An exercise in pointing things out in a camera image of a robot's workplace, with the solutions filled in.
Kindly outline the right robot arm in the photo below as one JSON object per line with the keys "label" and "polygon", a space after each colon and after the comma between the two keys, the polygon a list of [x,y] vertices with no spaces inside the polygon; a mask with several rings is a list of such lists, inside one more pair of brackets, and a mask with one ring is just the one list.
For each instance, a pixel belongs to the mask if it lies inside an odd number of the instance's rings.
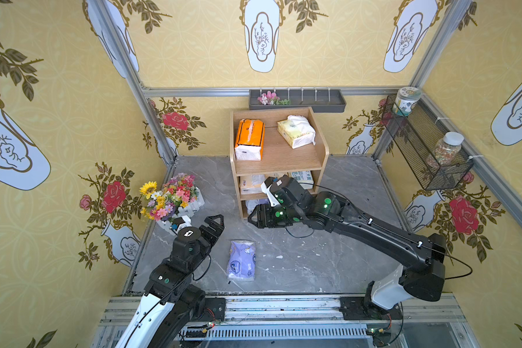
{"label": "right robot arm", "polygon": [[355,239],[388,255],[400,266],[380,281],[371,281],[364,297],[341,303],[345,319],[388,318],[396,305],[416,298],[441,299],[446,281],[446,240],[399,229],[356,207],[336,191],[311,194],[294,178],[270,177],[262,185],[269,201],[257,205],[247,220],[258,229],[287,229],[302,223]]}

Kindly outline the yellow tissue pack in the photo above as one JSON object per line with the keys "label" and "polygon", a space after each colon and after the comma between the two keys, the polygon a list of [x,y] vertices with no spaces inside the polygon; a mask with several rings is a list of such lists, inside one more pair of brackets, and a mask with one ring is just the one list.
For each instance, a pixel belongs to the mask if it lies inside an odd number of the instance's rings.
{"label": "yellow tissue pack", "polygon": [[292,149],[316,144],[316,130],[306,117],[289,115],[286,120],[278,121],[277,130]]}

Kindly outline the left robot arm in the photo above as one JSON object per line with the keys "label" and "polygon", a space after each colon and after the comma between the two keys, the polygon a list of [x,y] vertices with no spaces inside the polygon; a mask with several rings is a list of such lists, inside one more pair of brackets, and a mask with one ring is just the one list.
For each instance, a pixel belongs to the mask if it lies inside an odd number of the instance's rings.
{"label": "left robot arm", "polygon": [[150,274],[144,294],[118,347],[168,347],[190,321],[204,313],[205,292],[192,284],[198,267],[224,232],[224,216],[181,229],[171,254]]}

